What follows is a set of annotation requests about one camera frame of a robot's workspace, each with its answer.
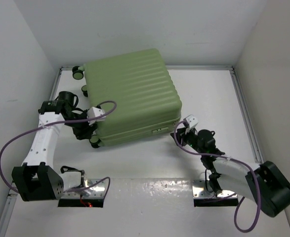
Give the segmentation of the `light green suitcase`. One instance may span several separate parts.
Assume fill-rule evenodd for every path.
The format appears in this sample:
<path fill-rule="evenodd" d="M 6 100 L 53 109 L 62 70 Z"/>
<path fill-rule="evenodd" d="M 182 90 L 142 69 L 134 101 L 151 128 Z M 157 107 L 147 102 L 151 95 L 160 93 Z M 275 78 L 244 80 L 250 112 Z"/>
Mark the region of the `light green suitcase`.
<path fill-rule="evenodd" d="M 160 52 L 146 49 L 87 62 L 72 68 L 85 79 L 90 107 L 113 112 L 95 123 L 93 148 L 114 146 L 170 133 L 181 118 L 182 102 Z"/>

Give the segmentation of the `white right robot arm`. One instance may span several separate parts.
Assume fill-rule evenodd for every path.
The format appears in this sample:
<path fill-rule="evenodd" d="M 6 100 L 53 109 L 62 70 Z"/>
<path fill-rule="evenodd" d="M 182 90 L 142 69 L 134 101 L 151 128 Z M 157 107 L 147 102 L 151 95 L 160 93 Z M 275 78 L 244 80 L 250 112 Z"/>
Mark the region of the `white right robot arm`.
<path fill-rule="evenodd" d="M 216 146 L 214 131 L 197 131 L 187 122 L 183 125 L 170 136 L 179 148 L 189 146 L 190 154 L 201 157 L 203 166 L 211 172 L 208 180 L 215 193 L 235 192 L 255 202 L 269 217 L 276 217 L 290 205 L 290 182 L 273 162 L 246 163 L 229 158 Z"/>

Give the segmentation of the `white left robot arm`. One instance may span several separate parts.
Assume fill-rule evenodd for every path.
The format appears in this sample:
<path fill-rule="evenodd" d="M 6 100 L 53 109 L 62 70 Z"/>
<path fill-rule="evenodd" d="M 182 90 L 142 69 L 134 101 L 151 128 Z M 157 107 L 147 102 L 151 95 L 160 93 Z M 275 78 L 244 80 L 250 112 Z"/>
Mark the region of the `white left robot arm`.
<path fill-rule="evenodd" d="M 53 101 L 39 109 L 39 130 L 21 166 L 14 167 L 12 178 L 23 201 L 57 200 L 65 191 L 84 187 L 84 171 L 62 166 L 53 169 L 53 158 L 63 125 L 72 128 L 78 140 L 89 140 L 96 130 L 86 121 L 87 111 L 77 108 L 77 95 L 61 91 Z"/>

